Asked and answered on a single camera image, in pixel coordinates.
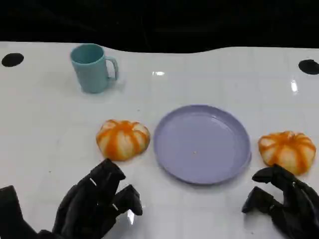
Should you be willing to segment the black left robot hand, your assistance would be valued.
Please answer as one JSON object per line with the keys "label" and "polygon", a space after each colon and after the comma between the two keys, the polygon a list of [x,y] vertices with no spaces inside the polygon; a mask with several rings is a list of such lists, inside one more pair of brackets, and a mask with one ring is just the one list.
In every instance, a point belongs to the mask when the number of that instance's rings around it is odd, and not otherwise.
{"label": "black left robot hand", "polygon": [[119,215],[132,211],[141,216],[143,208],[137,190],[128,185],[122,170],[105,159],[75,184],[60,203],[52,232],[63,239],[101,239]]}

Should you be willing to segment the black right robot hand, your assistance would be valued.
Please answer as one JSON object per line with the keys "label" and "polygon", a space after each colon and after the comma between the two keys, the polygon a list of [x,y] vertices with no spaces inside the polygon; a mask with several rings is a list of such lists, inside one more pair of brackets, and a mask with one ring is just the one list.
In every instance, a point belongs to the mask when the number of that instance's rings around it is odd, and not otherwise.
{"label": "black right robot hand", "polygon": [[284,201],[259,187],[254,187],[242,212],[259,211],[271,217],[274,226],[287,239],[317,239],[319,237],[319,196],[306,183],[285,168],[274,164],[257,171],[252,180],[271,183],[282,190]]}

